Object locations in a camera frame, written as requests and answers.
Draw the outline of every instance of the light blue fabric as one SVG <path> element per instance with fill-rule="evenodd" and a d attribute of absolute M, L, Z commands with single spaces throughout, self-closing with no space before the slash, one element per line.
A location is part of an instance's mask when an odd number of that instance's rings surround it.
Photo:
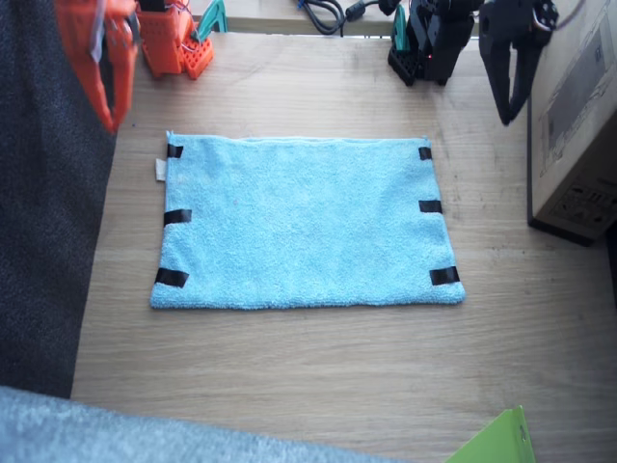
<path fill-rule="evenodd" d="M 2 386 L 0 462 L 396 463 L 194 422 L 131 417 Z"/>
<path fill-rule="evenodd" d="M 161 267 L 184 287 L 154 285 L 154 309 L 263 309 L 461 302 L 432 160 L 418 140 L 247 139 L 176 135 Z"/>

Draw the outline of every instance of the gray fabric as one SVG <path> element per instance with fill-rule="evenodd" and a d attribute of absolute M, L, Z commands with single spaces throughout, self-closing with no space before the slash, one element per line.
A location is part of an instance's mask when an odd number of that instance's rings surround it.
<path fill-rule="evenodd" d="M 190 422 L 138 418 L 0 387 L 1 462 L 233 463 L 393 460 Z"/>
<path fill-rule="evenodd" d="M 0 384 L 68 397 L 115 138 L 52 0 L 0 1 Z"/>

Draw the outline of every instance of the green paper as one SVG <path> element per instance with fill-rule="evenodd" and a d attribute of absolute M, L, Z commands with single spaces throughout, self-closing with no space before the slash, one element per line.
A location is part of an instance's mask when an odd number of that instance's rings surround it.
<path fill-rule="evenodd" d="M 446 463 L 536 463 L 522 406 L 506 410 Z"/>

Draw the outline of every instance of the black tape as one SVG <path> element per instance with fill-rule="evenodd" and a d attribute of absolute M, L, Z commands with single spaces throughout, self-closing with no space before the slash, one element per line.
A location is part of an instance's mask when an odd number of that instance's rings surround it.
<path fill-rule="evenodd" d="M 419 149 L 420 151 L 420 161 L 425 161 L 426 159 L 433 159 L 433 152 L 428 147 L 422 147 Z"/>
<path fill-rule="evenodd" d="M 441 201 L 418 201 L 417 203 L 420 205 L 420 212 L 443 213 Z"/>
<path fill-rule="evenodd" d="M 191 209 L 176 209 L 165 212 L 163 227 L 169 224 L 185 224 L 191 221 L 193 211 Z"/>
<path fill-rule="evenodd" d="M 184 287 L 186 280 L 189 278 L 188 273 L 180 272 L 178 270 L 170 270 L 169 268 L 160 267 L 156 272 L 155 283 L 162 283 L 167 286 Z"/>
<path fill-rule="evenodd" d="M 433 286 L 447 285 L 448 283 L 460 282 L 459 272 L 456 267 L 438 268 L 431 270 L 431 282 Z"/>
<path fill-rule="evenodd" d="M 184 147 L 175 147 L 174 145 L 167 144 L 167 157 L 180 157 L 182 155 Z"/>

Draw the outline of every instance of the white sticker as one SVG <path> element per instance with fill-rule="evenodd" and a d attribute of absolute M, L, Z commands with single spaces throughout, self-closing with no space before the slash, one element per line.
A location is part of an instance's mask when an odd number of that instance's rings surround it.
<path fill-rule="evenodd" d="M 163 159 L 156 160 L 156 181 L 165 181 L 167 177 L 167 161 Z"/>

